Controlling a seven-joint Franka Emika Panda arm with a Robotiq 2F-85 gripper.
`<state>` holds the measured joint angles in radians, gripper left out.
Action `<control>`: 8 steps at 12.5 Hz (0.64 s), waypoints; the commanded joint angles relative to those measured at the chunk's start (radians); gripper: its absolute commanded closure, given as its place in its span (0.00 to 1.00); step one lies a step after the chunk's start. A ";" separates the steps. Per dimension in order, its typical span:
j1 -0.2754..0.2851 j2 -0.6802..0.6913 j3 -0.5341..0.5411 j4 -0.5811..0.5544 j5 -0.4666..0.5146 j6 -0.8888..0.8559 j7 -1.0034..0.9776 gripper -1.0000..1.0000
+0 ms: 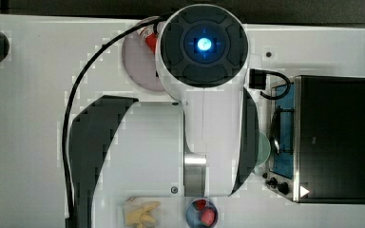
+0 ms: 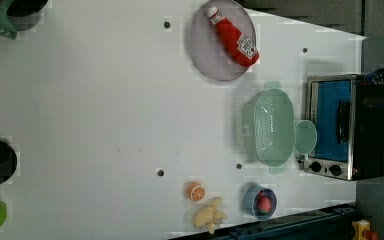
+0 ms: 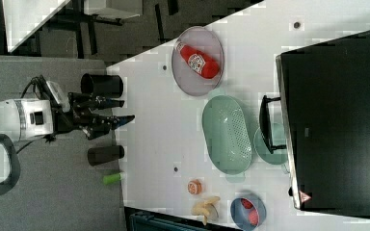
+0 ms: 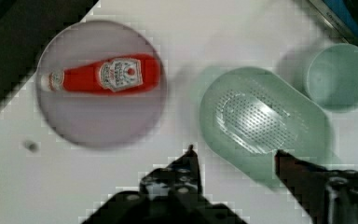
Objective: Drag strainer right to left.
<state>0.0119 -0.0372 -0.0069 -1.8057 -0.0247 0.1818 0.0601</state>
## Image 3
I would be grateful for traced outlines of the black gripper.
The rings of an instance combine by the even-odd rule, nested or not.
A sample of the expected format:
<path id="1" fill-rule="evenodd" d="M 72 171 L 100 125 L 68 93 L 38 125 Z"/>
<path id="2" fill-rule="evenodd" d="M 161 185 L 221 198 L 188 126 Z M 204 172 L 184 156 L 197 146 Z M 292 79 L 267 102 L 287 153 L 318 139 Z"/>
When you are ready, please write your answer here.
<path id="1" fill-rule="evenodd" d="M 53 141 L 57 135 L 74 130 L 81 130 L 88 140 L 94 140 L 109 134 L 111 129 L 116 130 L 135 119 L 133 115 L 113 115 L 110 123 L 107 116 L 93 113 L 96 109 L 121 108 L 124 105 L 123 100 L 70 92 L 67 96 L 67 103 L 70 107 L 64 111 L 64 107 L 59 102 L 52 100 Z"/>

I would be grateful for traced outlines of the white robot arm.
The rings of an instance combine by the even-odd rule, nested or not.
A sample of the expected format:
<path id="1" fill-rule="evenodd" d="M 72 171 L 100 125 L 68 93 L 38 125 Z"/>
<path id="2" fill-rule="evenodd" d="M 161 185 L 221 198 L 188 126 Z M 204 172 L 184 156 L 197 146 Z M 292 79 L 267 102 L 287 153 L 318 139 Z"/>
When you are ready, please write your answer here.
<path id="1" fill-rule="evenodd" d="M 87 102 L 55 99 L 8 99 L 0 101 L 0 195 L 9 192 L 20 177 L 19 142 L 45 139 L 54 141 L 60 134 L 81 130 L 89 140 L 108 134 L 134 117 L 99 115 L 93 109 L 121 107 L 122 100 L 96 97 Z"/>

